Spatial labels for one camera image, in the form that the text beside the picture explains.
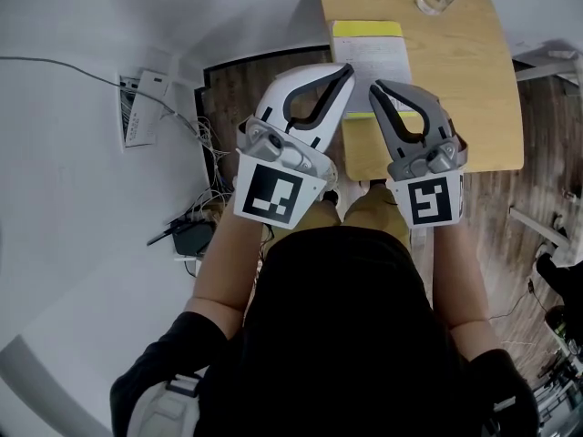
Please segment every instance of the black cable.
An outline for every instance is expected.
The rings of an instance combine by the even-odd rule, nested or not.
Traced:
[[[267,243],[269,243],[270,241],[273,241],[275,239],[275,233],[273,233],[273,228],[271,227],[271,225],[269,223],[266,223],[265,226],[270,231],[270,235],[267,237],[267,239],[265,241],[262,241],[261,245],[259,246],[259,259],[261,259],[262,264],[265,263],[265,255],[264,255],[265,246],[267,245]]]
[[[543,303],[540,302],[540,299],[538,298],[538,296],[534,290],[532,291],[532,294],[535,295],[535,298],[537,299],[537,302],[538,302],[538,306],[540,306],[544,312],[548,312],[547,309],[543,306]]]
[[[194,274],[193,274],[193,273],[192,273],[192,272],[189,270],[189,266],[187,265],[187,263],[186,263],[186,260],[184,261],[184,269],[186,269],[186,271],[189,273],[189,275],[190,275],[191,277],[193,277],[193,278],[195,278],[195,279],[197,278],[197,276],[196,276],[196,275],[194,275]]]
[[[518,303],[528,294],[528,291],[526,293],[524,293],[520,298],[518,298],[517,303],[514,305],[514,308],[512,308],[512,310],[510,310],[510,312],[508,312],[508,314],[502,314],[500,316],[492,316],[490,319],[488,320],[492,320],[492,319],[500,319],[503,317],[508,317],[510,314],[512,314],[514,312],[514,310],[517,308]]]

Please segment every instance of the paper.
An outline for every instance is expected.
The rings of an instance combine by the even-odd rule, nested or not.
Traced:
[[[356,76],[356,85],[346,107],[347,117],[371,117],[373,116],[373,108],[369,102],[368,93],[374,81],[389,79],[401,83],[411,83],[407,48],[401,37],[400,26],[395,22],[375,22],[376,25],[386,25],[386,33],[391,32],[395,36],[353,36],[358,34],[358,27],[361,27],[362,31],[370,29],[366,23],[372,22],[351,23],[351,36],[335,36],[333,38],[334,61],[350,63]],[[332,30],[333,34],[339,32],[335,28]],[[404,114],[414,112],[402,102],[392,97],[391,100],[398,112]]]

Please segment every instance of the wall socket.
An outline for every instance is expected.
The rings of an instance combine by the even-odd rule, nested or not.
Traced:
[[[119,84],[161,100],[168,88],[168,78],[151,71],[143,71],[139,79],[121,76]],[[124,147],[155,144],[155,127],[164,107],[151,98],[124,89],[119,90],[119,100]]]

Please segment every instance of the wooden table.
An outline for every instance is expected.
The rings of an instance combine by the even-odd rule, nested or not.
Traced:
[[[414,0],[322,0],[326,21],[401,24],[414,84],[440,97],[469,145],[466,171],[508,170],[524,163],[517,80],[490,0],[455,0],[440,16]],[[414,132],[421,118],[407,120]],[[346,172],[353,180],[387,178],[389,153],[375,119],[343,121]]]

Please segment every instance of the floor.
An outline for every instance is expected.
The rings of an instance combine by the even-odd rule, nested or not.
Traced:
[[[208,90],[203,94],[205,115],[210,119],[218,147],[234,151],[235,127],[254,112],[263,92],[275,76],[295,66],[330,61],[326,49],[265,56],[207,72]],[[508,217],[508,208],[550,224],[563,214],[567,231],[576,222],[578,204],[567,202],[561,190],[580,189],[583,182],[583,128],[580,100],[564,95],[563,81],[543,78],[519,85],[525,135],[525,166],[522,170],[466,175],[465,218],[476,235],[480,261],[493,316],[513,309],[527,293],[529,277],[543,306],[550,308],[560,298],[538,276],[532,264],[542,238]],[[317,94],[305,95],[294,107],[306,110]],[[343,140],[340,129],[327,154],[340,171],[342,214],[363,189],[343,173]],[[237,153],[222,160],[227,180],[237,173]],[[431,299],[433,238],[431,230],[412,235],[415,264]],[[557,348],[543,323],[544,311],[537,299],[526,295],[512,314],[492,320],[496,332],[515,359],[518,369],[532,384]]]

